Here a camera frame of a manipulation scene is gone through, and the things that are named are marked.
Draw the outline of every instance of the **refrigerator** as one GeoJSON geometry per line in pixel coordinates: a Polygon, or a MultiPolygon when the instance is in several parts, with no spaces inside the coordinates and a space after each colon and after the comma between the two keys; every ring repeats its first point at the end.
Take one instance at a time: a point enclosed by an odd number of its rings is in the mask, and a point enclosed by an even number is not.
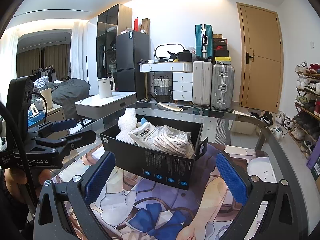
{"type": "Polygon", "coordinates": [[[138,62],[150,59],[149,35],[131,31],[116,38],[118,91],[137,92],[137,100],[146,97],[145,77],[138,62]]]}

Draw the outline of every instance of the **metal bolt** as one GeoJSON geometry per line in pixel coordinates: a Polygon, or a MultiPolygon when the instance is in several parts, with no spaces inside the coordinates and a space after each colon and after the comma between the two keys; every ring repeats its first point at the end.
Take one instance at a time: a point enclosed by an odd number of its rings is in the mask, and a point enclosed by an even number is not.
{"type": "Polygon", "coordinates": [[[254,182],[258,182],[260,179],[259,179],[258,176],[252,175],[252,176],[251,176],[251,180],[254,181],[254,182]]]}
{"type": "Polygon", "coordinates": [[[49,186],[50,184],[51,184],[51,180],[48,179],[48,180],[46,180],[46,181],[44,182],[43,185],[44,185],[44,186],[49,186]]]}
{"type": "Polygon", "coordinates": [[[72,180],[73,180],[74,182],[78,182],[79,180],[81,180],[81,176],[80,176],[80,175],[76,175],[76,176],[74,176],[74,177],[72,178],[72,180]]]}
{"type": "Polygon", "coordinates": [[[288,185],[288,182],[287,182],[285,179],[282,179],[282,180],[281,180],[281,184],[284,185],[284,186],[287,186],[287,185],[288,185]]]}

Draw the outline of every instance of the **human hand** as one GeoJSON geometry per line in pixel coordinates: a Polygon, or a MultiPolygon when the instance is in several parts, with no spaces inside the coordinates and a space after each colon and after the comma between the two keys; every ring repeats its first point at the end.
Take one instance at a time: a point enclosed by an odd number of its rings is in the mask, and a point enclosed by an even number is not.
{"type": "Polygon", "coordinates": [[[191,223],[179,232],[176,240],[204,240],[204,238],[205,226],[199,226],[191,223]]]}
{"type": "MultiPolygon", "coordinates": [[[[5,184],[9,193],[18,201],[25,203],[25,200],[20,192],[19,185],[25,185],[27,183],[27,176],[23,170],[18,168],[9,168],[4,170],[4,178],[5,184]]],[[[39,177],[39,183],[43,185],[43,183],[47,180],[51,179],[51,173],[49,170],[43,170],[39,177]]],[[[41,191],[41,187],[36,189],[37,196],[39,197],[41,191]]]]}

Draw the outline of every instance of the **laundry basket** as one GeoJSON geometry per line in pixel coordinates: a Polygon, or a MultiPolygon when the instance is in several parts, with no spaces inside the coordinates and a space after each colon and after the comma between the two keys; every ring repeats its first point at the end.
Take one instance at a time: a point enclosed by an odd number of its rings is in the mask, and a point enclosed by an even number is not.
{"type": "Polygon", "coordinates": [[[172,91],[172,80],[168,76],[160,76],[159,79],[154,79],[155,95],[158,102],[170,102],[170,93],[172,91]]]}

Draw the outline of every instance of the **white electric kettle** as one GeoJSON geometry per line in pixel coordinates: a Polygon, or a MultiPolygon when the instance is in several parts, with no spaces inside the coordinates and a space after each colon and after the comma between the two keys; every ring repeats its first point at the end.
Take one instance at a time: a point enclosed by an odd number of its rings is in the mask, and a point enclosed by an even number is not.
{"type": "Polygon", "coordinates": [[[109,98],[112,96],[112,92],[116,90],[114,78],[101,78],[98,80],[98,86],[100,98],[109,98]]]}

